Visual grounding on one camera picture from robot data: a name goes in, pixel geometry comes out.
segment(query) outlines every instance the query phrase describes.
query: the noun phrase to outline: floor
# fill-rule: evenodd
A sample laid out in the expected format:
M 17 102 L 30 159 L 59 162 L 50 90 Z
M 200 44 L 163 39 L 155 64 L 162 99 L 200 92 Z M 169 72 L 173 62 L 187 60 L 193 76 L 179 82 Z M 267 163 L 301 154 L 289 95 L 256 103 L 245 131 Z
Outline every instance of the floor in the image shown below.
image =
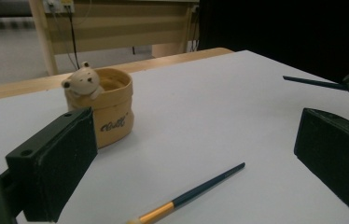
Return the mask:
M 151 46 L 77 54 L 78 61 L 103 67 L 153 58 Z M 75 71 L 67 54 L 55 56 L 59 73 Z M 32 18 L 0 18 L 0 84 L 48 75 Z

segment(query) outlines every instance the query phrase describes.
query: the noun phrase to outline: white table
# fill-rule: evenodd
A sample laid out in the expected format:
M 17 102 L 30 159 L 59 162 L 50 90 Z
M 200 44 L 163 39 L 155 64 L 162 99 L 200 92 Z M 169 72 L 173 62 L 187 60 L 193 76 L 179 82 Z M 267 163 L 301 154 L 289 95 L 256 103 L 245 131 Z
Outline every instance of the white table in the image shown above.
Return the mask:
M 349 224 L 346 204 L 293 152 L 302 109 L 349 119 L 349 92 L 285 81 L 321 78 L 250 51 L 132 76 L 133 131 L 99 150 L 58 223 L 125 223 L 244 161 L 160 223 Z M 61 89 L 0 99 L 0 173 L 66 108 Z

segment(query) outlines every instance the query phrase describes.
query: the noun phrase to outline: stuffed animal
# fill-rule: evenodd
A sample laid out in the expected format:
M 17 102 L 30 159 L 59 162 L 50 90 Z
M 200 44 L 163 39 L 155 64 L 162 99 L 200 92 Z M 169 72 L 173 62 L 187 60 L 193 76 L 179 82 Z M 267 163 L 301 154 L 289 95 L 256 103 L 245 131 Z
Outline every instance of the stuffed animal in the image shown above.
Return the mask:
M 92 100 L 104 91 L 98 74 L 87 62 L 82 63 L 80 69 L 62 81 L 62 86 L 76 98 L 81 95 L 89 95 Z

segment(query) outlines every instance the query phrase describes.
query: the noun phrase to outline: small bamboo basket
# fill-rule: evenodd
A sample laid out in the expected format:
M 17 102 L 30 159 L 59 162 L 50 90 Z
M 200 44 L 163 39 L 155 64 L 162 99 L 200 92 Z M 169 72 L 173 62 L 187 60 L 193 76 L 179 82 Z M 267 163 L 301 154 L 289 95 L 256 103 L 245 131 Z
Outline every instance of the small bamboo basket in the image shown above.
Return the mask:
M 98 148 L 106 147 L 131 132 L 133 81 L 129 74 L 114 68 L 95 69 L 103 91 L 95 100 L 74 97 L 65 91 L 69 110 L 91 106 Z

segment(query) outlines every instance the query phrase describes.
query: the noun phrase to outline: wooden table edge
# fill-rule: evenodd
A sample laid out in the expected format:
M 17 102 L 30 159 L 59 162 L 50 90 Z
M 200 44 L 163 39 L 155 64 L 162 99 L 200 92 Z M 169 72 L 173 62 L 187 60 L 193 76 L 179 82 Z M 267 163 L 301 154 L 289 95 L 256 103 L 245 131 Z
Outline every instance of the wooden table edge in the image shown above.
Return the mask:
M 156 59 L 143 60 L 134 63 L 123 63 L 108 67 L 116 68 L 127 73 L 133 73 L 177 63 L 186 63 L 204 58 L 215 57 L 232 52 L 233 51 L 224 48 L 205 49 Z M 62 80 L 66 79 L 70 75 L 71 73 L 67 73 L 51 77 L 41 77 L 19 82 L 12 82 L 8 84 L 2 84 L 0 85 L 0 99 L 36 91 L 48 91 L 51 89 L 60 88 Z

